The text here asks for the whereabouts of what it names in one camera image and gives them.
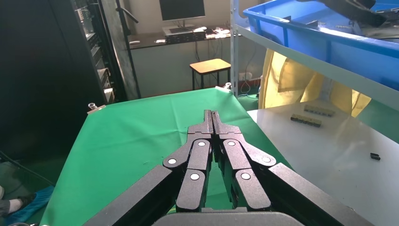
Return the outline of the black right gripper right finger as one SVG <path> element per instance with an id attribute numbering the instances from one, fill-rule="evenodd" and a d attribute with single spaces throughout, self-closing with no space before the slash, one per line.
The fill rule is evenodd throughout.
<path id="1" fill-rule="evenodd" d="M 212 111 L 212 122 L 215 160 L 233 208 L 270 210 L 271 201 L 256 174 L 274 166 L 276 159 L 249 144 L 238 126 L 223 123 L 218 111 Z"/>

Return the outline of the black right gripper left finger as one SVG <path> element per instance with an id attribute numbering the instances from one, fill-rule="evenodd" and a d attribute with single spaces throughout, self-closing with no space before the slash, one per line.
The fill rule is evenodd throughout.
<path id="1" fill-rule="evenodd" d="M 188 128 L 186 143 L 163 160 L 163 166 L 175 173 L 171 185 L 178 189 L 176 212 L 200 212 L 205 207 L 213 133 L 211 110 L 205 110 L 204 121 Z"/>

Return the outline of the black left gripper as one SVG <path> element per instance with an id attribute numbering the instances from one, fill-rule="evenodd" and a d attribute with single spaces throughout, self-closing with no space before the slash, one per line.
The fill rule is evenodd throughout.
<path id="1" fill-rule="evenodd" d="M 336 13 L 358 23 L 373 27 L 383 25 L 387 18 L 371 11 L 375 0 L 317 0 Z"/>

